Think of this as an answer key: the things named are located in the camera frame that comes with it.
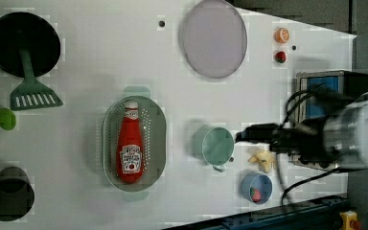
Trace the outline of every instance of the table surface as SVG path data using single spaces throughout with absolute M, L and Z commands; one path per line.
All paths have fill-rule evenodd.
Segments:
M 15 223 L 0 222 L 0 230 L 160 229 L 279 205 L 274 171 L 268 203 L 252 204 L 240 192 L 243 177 L 258 170 L 247 159 L 265 146 L 237 144 L 235 161 L 219 173 L 194 158 L 191 137 L 204 124 L 235 134 L 252 123 L 280 122 L 295 74 L 350 70 L 354 37 L 238 10 L 248 34 L 245 60 L 234 75 L 211 80 L 189 66 L 179 42 L 181 22 L 197 2 L 0 0 L 0 16 L 33 12 L 58 31 L 60 61 L 40 80 L 64 101 L 62 107 L 15 112 L 15 130 L 0 128 L 0 170 L 24 169 L 35 191 L 32 211 Z M 290 31 L 287 45 L 273 40 L 280 27 Z M 277 50 L 287 52 L 285 64 L 273 61 Z M 0 107 L 9 107 L 20 82 L 0 70 Z M 149 88 L 167 120 L 166 168 L 139 201 L 110 185 L 101 163 L 104 114 L 129 85 Z M 286 156 L 281 168 L 288 185 L 321 173 L 293 166 Z M 303 185 L 291 196 L 302 201 L 346 191 L 342 173 Z

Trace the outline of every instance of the blue bowl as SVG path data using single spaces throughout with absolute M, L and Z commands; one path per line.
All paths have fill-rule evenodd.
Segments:
M 262 198 L 258 202 L 252 200 L 251 189 L 257 189 L 261 192 Z M 241 182 L 241 194 L 243 197 L 255 204 L 266 203 L 271 196 L 273 185 L 271 184 L 270 178 L 265 174 L 259 174 L 252 172 L 244 177 Z

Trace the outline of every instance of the green cup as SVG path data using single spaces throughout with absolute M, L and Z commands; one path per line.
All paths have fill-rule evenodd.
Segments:
M 207 162 L 218 172 L 225 171 L 234 150 L 232 134 L 223 127 L 201 127 L 194 135 L 193 151 L 195 157 Z

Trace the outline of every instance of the floor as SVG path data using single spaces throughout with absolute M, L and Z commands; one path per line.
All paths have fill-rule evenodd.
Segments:
M 368 0 L 227 0 L 238 8 L 263 12 L 354 35 L 368 33 Z

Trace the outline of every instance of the spatula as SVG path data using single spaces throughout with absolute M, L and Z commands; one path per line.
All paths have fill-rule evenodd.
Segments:
M 28 110 L 62 106 L 63 102 L 49 87 L 35 78 L 31 55 L 22 33 L 17 40 L 25 79 L 11 92 L 11 110 Z

